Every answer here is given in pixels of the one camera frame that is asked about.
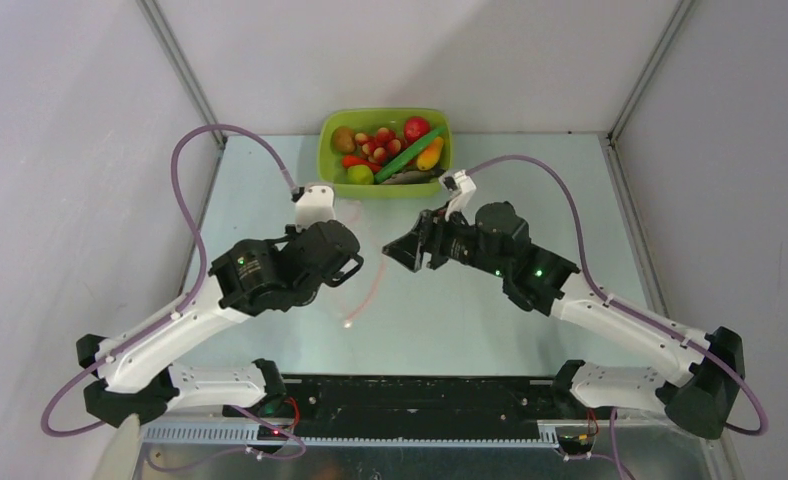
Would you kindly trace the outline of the clear zip top bag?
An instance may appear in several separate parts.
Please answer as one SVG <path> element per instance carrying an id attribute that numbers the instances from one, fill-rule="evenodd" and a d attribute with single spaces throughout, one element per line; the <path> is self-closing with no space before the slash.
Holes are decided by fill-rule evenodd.
<path id="1" fill-rule="evenodd" d="M 343 329 L 351 329 L 374 302 L 386 274 L 388 261 L 381 253 L 382 242 L 369 220 L 369 210 L 359 200 L 339 200 L 338 219 L 360 237 L 365 265 L 349 285 L 332 290 L 333 313 Z"/>

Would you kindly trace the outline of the green pear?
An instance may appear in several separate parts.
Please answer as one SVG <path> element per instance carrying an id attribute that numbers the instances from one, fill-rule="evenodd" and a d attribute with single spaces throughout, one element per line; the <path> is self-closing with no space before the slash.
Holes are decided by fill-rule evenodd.
<path id="1" fill-rule="evenodd" d="M 364 164 L 353 165 L 346 170 L 347 181 L 352 185 L 374 185 L 375 174 L 373 170 Z"/>

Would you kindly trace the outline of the green plastic bin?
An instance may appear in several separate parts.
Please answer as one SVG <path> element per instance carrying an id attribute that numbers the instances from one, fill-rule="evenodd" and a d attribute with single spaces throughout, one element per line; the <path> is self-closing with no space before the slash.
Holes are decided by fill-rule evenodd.
<path id="1" fill-rule="evenodd" d="M 338 127 L 348 127 L 355 133 L 360 131 L 376 133 L 380 127 L 388 127 L 402 133 L 406 121 L 413 116 L 423 117 L 433 128 L 445 128 L 441 135 L 445 145 L 441 152 L 439 166 L 445 170 L 450 169 L 453 165 L 452 129 L 447 116 L 442 111 L 418 107 L 346 109 L 332 113 L 323 122 L 317 155 L 317 170 L 320 180 L 333 184 L 339 197 L 353 199 L 419 198 L 436 194 L 441 189 L 437 179 L 421 183 L 382 186 L 349 183 L 347 170 L 342 165 L 343 154 L 336 151 L 332 141 L 332 136 Z"/>

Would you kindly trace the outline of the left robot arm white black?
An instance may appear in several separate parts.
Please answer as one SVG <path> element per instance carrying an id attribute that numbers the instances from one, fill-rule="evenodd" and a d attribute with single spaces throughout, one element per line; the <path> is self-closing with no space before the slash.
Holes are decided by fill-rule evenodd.
<path id="1" fill-rule="evenodd" d="M 288 226 L 278 239 L 238 241 L 212 261 L 198 289 L 141 325 L 114 338 L 88 334 L 78 340 L 81 366 L 99 365 L 83 390 L 87 412 L 114 427 L 131 415 L 146 424 L 204 406 L 278 414 L 287 389 L 274 361 L 215 369 L 186 366 L 179 358 L 262 313 L 310 304 L 321 286 L 340 286 L 362 264 L 358 238 L 336 220 L 302 230 Z"/>

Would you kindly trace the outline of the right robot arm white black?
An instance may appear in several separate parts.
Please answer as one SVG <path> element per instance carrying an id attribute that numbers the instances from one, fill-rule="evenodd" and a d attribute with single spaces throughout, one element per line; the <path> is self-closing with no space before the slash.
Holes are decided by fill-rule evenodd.
<path id="1" fill-rule="evenodd" d="M 700 438 L 723 434 L 744 376 L 740 337 L 725 327 L 708 334 L 658 315 L 649 323 L 631 315 L 620 298 L 591 287 L 574 262 L 535 245 L 527 221 L 510 203 L 482 206 L 473 222 L 446 208 L 423 210 L 382 252 L 412 272 L 455 261 L 493 274 L 520 309 L 576 325 L 648 359 L 646 367 L 566 361 L 551 385 L 561 416 L 616 407 L 663 415 Z"/>

